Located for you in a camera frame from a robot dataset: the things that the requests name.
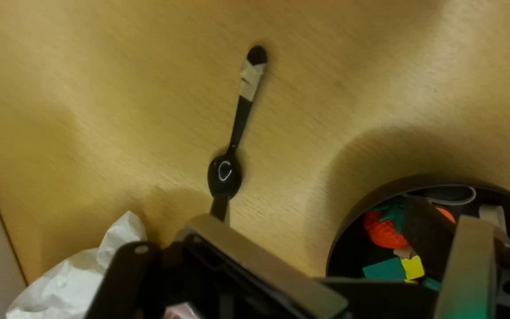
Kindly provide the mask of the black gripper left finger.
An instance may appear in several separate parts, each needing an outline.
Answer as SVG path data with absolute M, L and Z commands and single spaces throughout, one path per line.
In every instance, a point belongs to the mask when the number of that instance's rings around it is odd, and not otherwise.
M 214 216 L 191 218 L 184 236 L 198 236 L 294 317 L 349 319 L 349 303 L 329 287 L 308 278 Z

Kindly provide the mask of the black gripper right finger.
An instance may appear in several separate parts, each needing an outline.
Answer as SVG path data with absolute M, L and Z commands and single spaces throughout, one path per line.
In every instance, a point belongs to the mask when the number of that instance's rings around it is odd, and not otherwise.
M 455 229 L 434 319 L 492 319 L 496 277 L 494 227 L 462 216 Z

